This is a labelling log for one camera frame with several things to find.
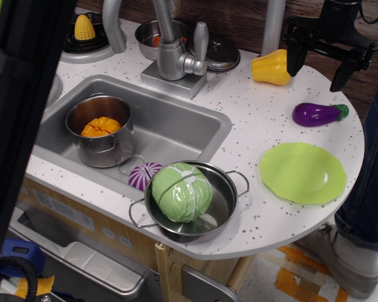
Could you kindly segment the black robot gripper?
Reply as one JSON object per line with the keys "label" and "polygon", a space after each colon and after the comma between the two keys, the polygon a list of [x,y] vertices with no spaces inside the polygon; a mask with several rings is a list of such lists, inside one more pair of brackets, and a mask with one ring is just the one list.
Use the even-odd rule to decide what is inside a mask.
{"label": "black robot gripper", "polygon": [[341,91],[354,72],[367,69],[378,44],[363,36],[352,21],[328,18],[287,18],[287,72],[295,77],[308,52],[342,61],[331,82],[330,91]]}

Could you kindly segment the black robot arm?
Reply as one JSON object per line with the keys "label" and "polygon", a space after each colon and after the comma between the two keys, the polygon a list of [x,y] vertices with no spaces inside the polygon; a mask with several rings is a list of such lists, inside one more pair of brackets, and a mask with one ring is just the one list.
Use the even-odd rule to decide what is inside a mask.
{"label": "black robot arm", "polygon": [[325,1],[318,18],[288,17],[284,40],[290,76],[297,75],[308,52],[340,62],[331,92],[342,90],[354,72],[367,70],[378,44],[357,31],[358,14],[363,15],[362,1]]}

